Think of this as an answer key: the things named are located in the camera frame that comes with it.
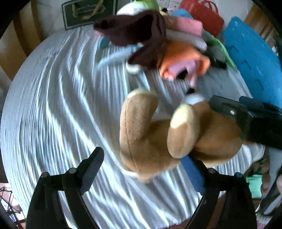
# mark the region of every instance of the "orange fabric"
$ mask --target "orange fabric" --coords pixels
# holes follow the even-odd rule
[[[161,77],[163,79],[175,79],[176,76],[168,70],[168,67],[183,60],[198,61],[197,76],[204,75],[210,66],[210,59],[202,55],[193,45],[180,41],[170,41],[159,69]]]

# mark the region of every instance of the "person's hand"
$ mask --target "person's hand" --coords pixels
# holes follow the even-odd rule
[[[282,175],[280,175],[278,178],[277,178],[277,187],[278,187],[278,190],[279,192],[282,194]]]

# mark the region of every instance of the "rope handle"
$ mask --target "rope handle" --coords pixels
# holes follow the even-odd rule
[[[82,17],[78,16],[76,6],[75,6],[75,4],[73,3],[73,4],[72,4],[72,15],[73,15],[75,18],[79,18],[79,19],[81,19],[81,20],[87,20],[87,19],[93,17],[93,16],[98,12],[98,10],[100,9],[100,7],[101,7],[102,4],[103,4],[103,1],[104,1],[104,0],[100,0],[100,1],[98,2],[98,4],[96,5],[95,9],[94,9],[93,12],[92,12],[92,14],[90,14],[90,15],[85,15],[85,16],[82,16]]]
[[[208,8],[210,8],[211,10],[213,10],[212,9],[212,5],[215,7],[215,12],[217,13],[217,14],[219,14],[218,13],[218,8],[217,8],[217,6],[216,6],[216,4],[214,3],[214,2],[212,2],[212,1],[208,1],[208,0],[198,0],[198,3],[199,4],[201,4],[201,5],[204,5],[205,3],[208,3],[209,4],[209,7]]]

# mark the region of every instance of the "power outlet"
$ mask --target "power outlet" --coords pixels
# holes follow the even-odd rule
[[[180,6],[181,0],[179,1],[175,1],[175,0],[171,0],[169,3],[168,8],[169,9],[173,9],[173,10],[178,10],[179,6]]]
[[[157,3],[161,8],[168,8],[170,0],[157,0]]]

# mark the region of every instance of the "pile of plush toys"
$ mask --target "pile of plush toys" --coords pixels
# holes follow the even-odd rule
[[[162,15],[155,0],[143,0],[129,3],[116,16],[95,23],[94,29],[104,36],[101,48],[110,42],[125,47],[107,61],[101,60],[98,67],[109,64],[109,59],[127,58],[129,73],[158,69],[162,78],[189,80],[193,88],[211,61],[202,54],[207,48],[202,23],[185,11],[176,13]],[[226,57],[232,66],[232,60]],[[137,89],[122,106],[120,155],[123,165],[136,172],[139,180],[150,181],[180,164],[179,158],[187,154],[206,166],[217,166],[239,151],[240,128],[213,111],[200,95],[190,95],[172,119],[152,121],[157,105],[155,93]]]

